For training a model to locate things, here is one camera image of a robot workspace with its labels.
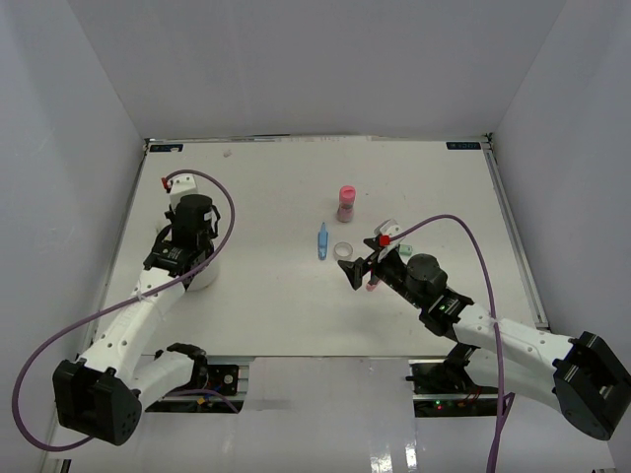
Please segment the clear tape roll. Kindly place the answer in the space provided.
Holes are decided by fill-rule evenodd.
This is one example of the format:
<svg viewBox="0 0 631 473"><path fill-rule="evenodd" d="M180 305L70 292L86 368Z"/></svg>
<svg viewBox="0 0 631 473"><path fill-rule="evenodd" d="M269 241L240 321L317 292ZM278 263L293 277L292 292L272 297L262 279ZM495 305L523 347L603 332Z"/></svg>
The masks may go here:
<svg viewBox="0 0 631 473"><path fill-rule="evenodd" d="M347 241L340 241L333 247L336 261L350 261L354 253L353 246Z"/></svg>

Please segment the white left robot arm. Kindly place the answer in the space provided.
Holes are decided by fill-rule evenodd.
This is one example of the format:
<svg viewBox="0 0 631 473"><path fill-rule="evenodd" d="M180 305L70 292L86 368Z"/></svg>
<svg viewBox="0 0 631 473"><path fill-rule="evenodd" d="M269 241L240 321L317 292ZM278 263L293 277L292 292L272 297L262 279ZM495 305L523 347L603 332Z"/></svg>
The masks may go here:
<svg viewBox="0 0 631 473"><path fill-rule="evenodd" d="M145 259L132 303L78 361L61 362L53 374L58 422L66 429L122 445L147 407L177 388L196 393L207 384L204 352L194 345L172 344L153 362L139 364L175 303L219 274L218 263L206 261L215 253L220 219L212 199L183 195L167 217L171 226Z"/></svg>

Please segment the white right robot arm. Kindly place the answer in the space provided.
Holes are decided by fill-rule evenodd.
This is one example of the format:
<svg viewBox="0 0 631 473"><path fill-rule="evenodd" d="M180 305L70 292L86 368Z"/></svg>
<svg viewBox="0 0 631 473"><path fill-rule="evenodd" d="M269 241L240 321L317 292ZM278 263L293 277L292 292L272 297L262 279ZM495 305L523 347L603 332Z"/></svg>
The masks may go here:
<svg viewBox="0 0 631 473"><path fill-rule="evenodd" d="M630 373L601 337L588 331L569 337L495 319L449 287L436 257L420 253L403 260L374 238L365 243L372 249L368 257L341 260L339 267L353 289L365 276L380 280L419 309L430 332L455 342L445 368L452 390L494 386L554 409L593 439L611 439L630 406Z"/></svg>

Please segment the white round divided container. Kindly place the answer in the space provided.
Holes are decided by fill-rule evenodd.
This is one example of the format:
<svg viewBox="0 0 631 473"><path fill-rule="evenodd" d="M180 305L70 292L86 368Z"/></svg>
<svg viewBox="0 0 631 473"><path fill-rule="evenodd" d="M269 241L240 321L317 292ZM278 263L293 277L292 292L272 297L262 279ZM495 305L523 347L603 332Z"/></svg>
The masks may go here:
<svg viewBox="0 0 631 473"><path fill-rule="evenodd" d="M210 234L206 231L200 231L198 233L184 232L180 234L179 237L175 237L171 224L166 225L159 231L159 233L160 232L167 233L167 239L171 239L173 242L181 242L189 245L201 246L203 243L209 243L210 241L212 241ZM147 260L145 261L145 265L147 267L152 267L152 250ZM214 259L203 268L200 268L199 271L196 272L194 275L184 278L182 280L182 283L188 291L200 291L210 286L218 277L219 272L220 263L216 259Z"/></svg>

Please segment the blue correction tape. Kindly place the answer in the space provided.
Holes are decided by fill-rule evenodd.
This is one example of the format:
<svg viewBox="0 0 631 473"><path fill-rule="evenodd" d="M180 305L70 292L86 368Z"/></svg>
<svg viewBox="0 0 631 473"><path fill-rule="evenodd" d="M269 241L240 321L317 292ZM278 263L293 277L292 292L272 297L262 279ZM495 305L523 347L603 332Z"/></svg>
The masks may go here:
<svg viewBox="0 0 631 473"><path fill-rule="evenodd" d="M326 223L322 222L317 233L317 257L320 261L324 261L328 252L328 231Z"/></svg>

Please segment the pink glue stick bottle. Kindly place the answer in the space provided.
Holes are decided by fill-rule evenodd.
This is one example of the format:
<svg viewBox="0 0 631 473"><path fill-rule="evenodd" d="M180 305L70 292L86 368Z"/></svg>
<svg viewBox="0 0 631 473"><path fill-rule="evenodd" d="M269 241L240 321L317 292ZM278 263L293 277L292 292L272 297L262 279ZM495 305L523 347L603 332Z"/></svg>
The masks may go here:
<svg viewBox="0 0 631 473"><path fill-rule="evenodd" d="M352 185L344 185L339 189L336 218L341 223L349 223L354 216L356 189Z"/></svg>

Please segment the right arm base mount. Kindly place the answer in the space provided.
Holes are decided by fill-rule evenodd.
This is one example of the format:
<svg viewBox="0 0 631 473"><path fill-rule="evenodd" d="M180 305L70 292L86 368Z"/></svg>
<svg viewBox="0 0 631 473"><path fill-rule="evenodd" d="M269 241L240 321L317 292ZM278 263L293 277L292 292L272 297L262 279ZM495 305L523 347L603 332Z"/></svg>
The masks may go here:
<svg viewBox="0 0 631 473"><path fill-rule="evenodd" d="M496 415L496 387L476 384L464 372L442 362L411 363L405 379L412 388L417 419Z"/></svg>

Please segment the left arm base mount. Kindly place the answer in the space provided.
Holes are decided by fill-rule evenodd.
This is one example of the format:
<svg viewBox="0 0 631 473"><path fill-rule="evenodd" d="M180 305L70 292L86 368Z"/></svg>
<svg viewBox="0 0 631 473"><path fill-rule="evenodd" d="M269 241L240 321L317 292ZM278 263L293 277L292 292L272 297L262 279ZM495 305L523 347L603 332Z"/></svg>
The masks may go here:
<svg viewBox="0 0 631 473"><path fill-rule="evenodd" d="M152 413L171 414L239 414L245 403L248 383L248 368L234 364L208 366L202 387L192 394L183 394L192 387L175 390L146 409Z"/></svg>

